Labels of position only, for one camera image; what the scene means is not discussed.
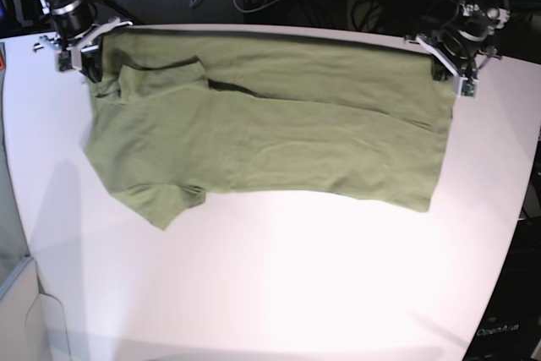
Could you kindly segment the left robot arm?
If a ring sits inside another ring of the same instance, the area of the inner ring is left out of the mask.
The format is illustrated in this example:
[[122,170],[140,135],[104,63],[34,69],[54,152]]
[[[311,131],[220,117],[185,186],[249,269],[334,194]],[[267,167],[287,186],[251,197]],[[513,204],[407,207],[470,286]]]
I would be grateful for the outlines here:
[[475,97],[480,70],[498,56],[495,35],[511,17],[510,0],[425,1],[408,40],[432,56],[433,80],[450,79],[456,96]]

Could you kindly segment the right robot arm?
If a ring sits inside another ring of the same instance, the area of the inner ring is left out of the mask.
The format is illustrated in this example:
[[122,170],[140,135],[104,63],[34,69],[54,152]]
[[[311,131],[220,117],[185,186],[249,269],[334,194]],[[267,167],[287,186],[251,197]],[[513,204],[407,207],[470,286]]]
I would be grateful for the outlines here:
[[113,0],[38,0],[53,36],[40,36],[33,52],[50,50],[57,71],[78,71],[93,83],[102,79],[102,42],[108,33],[137,22]]

